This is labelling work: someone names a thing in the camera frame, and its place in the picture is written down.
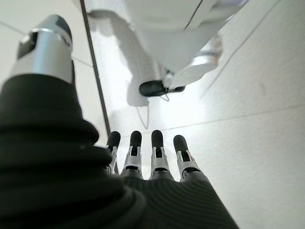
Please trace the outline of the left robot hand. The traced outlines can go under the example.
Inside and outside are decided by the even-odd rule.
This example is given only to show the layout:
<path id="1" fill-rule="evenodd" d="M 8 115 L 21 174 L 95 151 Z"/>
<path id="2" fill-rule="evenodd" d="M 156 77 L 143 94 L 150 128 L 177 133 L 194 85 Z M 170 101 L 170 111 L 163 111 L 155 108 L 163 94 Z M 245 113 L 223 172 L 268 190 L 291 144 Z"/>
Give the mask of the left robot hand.
<path id="1" fill-rule="evenodd" d="M 122 173 L 114 174 L 120 134 L 96 146 L 99 133 L 82 116 L 71 52 L 71 30 L 56 14 L 19 43 L 0 92 L 1 228 L 237 228 L 182 135 L 173 139 L 180 181 L 159 130 L 151 135 L 148 180 L 139 131 L 131 134 Z"/>

